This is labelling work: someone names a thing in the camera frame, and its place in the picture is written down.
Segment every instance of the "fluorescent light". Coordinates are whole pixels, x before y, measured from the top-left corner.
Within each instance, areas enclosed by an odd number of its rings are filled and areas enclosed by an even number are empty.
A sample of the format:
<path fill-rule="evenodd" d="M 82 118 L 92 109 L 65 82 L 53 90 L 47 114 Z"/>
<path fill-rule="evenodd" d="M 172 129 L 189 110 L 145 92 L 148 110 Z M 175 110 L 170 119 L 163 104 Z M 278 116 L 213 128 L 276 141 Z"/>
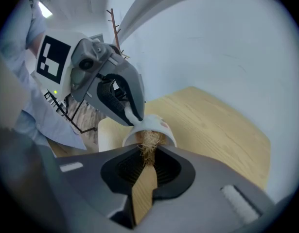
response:
<path fill-rule="evenodd" d="M 42 13 L 42 15 L 43 15 L 45 18 L 48 18 L 49 16 L 52 15 L 51 11 L 48 10 L 48 9 L 46 8 L 46 6 L 44 6 L 41 2 L 39 2 L 38 5 L 39 5 L 39 7 L 40 7 L 40 9 L 41 9 L 41 13 Z"/>

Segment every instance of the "black metal frame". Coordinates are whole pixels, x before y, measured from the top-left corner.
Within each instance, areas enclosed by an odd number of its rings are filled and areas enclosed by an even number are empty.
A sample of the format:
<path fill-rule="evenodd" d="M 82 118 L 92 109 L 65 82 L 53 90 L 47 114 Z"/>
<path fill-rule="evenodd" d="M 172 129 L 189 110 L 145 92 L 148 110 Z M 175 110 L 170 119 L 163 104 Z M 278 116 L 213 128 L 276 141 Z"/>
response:
<path fill-rule="evenodd" d="M 68 114 L 68 106 L 69 106 L 69 101 L 68 101 L 68 97 L 65 98 L 65 101 L 66 101 L 66 111 L 64 111 L 62 109 L 62 107 L 58 104 L 58 102 L 56 101 L 56 97 L 50 92 L 48 91 L 44 96 L 46 98 L 46 95 L 49 94 L 50 97 L 53 99 L 54 103 L 57 105 L 57 107 L 59 108 L 59 110 L 63 113 L 62 117 L 65 116 L 67 118 L 67 120 L 73 125 L 75 126 L 75 128 L 81 133 L 85 133 L 85 132 L 88 132 L 88 131 L 91 131 L 91 130 L 94 130 L 94 131 L 97 131 L 97 128 L 93 127 L 93 128 L 90 128 L 90 129 L 87 129 L 87 130 L 81 130 L 74 122 L 73 122 L 73 119 L 76 115 L 76 113 L 78 112 L 81 104 L 83 103 L 84 99 L 81 101 L 81 103 L 78 105 L 76 111 L 73 113 L 71 119 L 70 117 L 67 115 Z"/>

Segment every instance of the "wooden handle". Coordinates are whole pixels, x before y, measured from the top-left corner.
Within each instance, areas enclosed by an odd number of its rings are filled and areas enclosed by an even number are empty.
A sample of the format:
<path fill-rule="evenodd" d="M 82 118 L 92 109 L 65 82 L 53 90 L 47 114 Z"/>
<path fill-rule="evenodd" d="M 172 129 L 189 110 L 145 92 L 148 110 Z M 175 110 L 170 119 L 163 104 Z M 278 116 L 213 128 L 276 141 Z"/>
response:
<path fill-rule="evenodd" d="M 153 205 L 153 190 L 158 187 L 153 166 L 146 165 L 132 187 L 132 204 L 135 223 L 138 225 Z"/>

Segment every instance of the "coat rack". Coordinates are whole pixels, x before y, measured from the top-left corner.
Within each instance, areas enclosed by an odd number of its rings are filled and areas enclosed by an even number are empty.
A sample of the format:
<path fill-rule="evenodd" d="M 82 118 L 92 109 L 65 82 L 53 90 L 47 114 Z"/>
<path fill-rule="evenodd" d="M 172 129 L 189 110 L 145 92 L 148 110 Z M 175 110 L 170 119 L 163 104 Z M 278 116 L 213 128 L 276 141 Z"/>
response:
<path fill-rule="evenodd" d="M 113 26 L 113 28 L 114 28 L 114 34 L 115 34 L 115 40 L 116 40 L 117 48 L 119 49 L 119 51 L 121 52 L 121 55 L 124 56 L 125 59 L 130 59 L 129 56 L 123 54 L 123 51 L 124 51 L 124 50 L 121 51 L 121 49 L 120 49 L 119 40 L 118 40 L 118 33 L 120 32 L 121 29 L 119 29 L 119 30 L 117 31 L 117 27 L 119 27 L 119 24 L 116 25 L 115 17 L 114 17 L 114 10 L 113 10 L 113 9 L 110 9 L 110 11 L 109 11 L 109 10 L 106 10 L 106 11 L 107 11 L 108 13 L 111 14 L 111 20 L 108 20 L 108 21 L 111 21 L 111 22 L 112 22 L 112 26 Z"/>

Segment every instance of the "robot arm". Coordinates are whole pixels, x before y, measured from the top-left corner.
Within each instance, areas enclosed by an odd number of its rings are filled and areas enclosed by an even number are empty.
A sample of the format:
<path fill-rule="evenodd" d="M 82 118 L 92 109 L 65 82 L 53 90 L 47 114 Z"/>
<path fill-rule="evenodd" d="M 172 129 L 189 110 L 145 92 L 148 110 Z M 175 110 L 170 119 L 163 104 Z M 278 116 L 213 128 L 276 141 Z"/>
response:
<path fill-rule="evenodd" d="M 128 103 L 140 121 L 144 117 L 141 76 L 112 44 L 93 41 L 82 33 L 47 30 L 35 70 L 43 87 L 59 99 L 71 93 L 78 102 L 85 99 L 125 126 L 132 126 L 124 113 Z"/>

